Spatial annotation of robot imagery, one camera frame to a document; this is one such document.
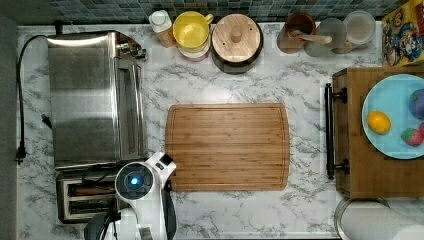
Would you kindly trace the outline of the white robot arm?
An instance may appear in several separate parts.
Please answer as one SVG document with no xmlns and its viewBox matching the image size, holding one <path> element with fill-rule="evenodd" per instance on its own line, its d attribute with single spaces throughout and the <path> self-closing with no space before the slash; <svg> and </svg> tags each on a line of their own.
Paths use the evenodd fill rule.
<svg viewBox="0 0 424 240">
<path fill-rule="evenodd" d="M 123 166 L 114 186 L 128 207 L 97 214 L 84 228 L 84 240 L 173 240 L 176 213 L 165 187 L 176 168 L 163 152 Z"/>
</svg>

